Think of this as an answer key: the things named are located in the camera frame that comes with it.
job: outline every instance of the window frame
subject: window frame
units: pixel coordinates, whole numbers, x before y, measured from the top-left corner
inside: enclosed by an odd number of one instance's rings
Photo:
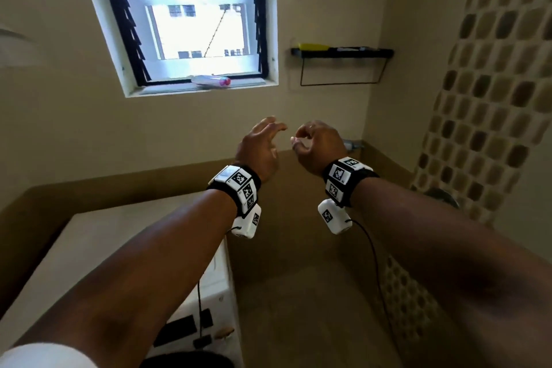
[[[191,83],[190,78],[152,80],[147,67],[144,64],[145,56],[140,48],[141,42],[136,32],[136,24],[130,12],[128,0],[109,0],[115,20],[117,22],[126,53],[129,58],[131,68],[139,87],[158,86],[158,85],[176,85]],[[253,0],[254,19],[256,23],[257,54],[259,55],[258,73],[247,74],[227,74],[232,79],[262,78],[266,79],[269,74],[268,64],[268,43],[267,43],[267,0]],[[181,6],[181,14],[185,15],[185,9]],[[157,43],[156,35],[152,35],[154,44]]]

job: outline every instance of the floor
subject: floor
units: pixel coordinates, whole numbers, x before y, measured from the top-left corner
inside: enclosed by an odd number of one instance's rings
[[[400,361],[339,262],[237,292],[247,368],[395,368]]]

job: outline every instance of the tiled wall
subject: tiled wall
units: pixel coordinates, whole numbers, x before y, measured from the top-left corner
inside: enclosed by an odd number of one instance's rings
[[[443,188],[492,228],[550,124],[552,0],[467,0],[448,64],[412,189]],[[440,310],[393,258],[382,283],[395,335],[408,349]]]

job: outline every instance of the window sill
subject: window sill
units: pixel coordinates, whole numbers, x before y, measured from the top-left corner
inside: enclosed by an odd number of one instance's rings
[[[177,83],[173,85],[155,85],[138,87],[134,92],[127,97],[140,97],[140,96],[157,96],[157,95],[172,95],[180,93],[198,93],[209,92],[211,90],[232,90],[232,89],[245,89],[254,87],[269,87],[277,86],[278,84],[273,80],[266,80],[263,78],[242,78],[234,80],[229,87],[205,87],[196,85],[195,83]]]

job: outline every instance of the bottle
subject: bottle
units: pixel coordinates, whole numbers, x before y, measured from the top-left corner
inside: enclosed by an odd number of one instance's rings
[[[203,85],[203,86],[217,86],[217,87],[226,87],[230,86],[231,83],[230,78],[225,78],[223,76],[193,76],[191,78],[191,82],[195,83],[196,85]]]

